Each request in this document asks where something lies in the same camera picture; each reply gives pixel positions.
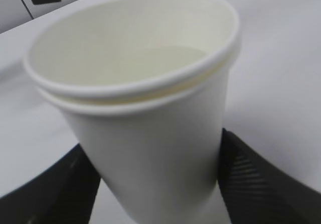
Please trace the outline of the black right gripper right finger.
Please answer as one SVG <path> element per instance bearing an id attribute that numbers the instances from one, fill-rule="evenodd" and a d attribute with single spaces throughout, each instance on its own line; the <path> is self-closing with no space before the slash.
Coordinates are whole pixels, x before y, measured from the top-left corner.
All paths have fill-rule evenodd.
<path id="1" fill-rule="evenodd" d="M 219 188 L 231 223 L 320 223 L 320 192 L 222 131 Z"/>

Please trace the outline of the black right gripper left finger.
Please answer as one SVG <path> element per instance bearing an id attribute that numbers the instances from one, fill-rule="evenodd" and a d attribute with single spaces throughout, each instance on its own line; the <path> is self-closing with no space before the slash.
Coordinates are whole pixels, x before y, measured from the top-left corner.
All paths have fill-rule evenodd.
<path id="1" fill-rule="evenodd" d="M 1 197 L 1 223 L 89 223 L 100 175 L 80 145 Z"/>

